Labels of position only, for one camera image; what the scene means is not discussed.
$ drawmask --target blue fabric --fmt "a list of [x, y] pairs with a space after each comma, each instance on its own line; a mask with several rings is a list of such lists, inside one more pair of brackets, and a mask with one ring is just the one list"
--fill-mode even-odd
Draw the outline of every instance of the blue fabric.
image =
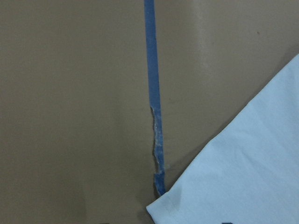
[[147, 210], [156, 224], [299, 224], [299, 56]]

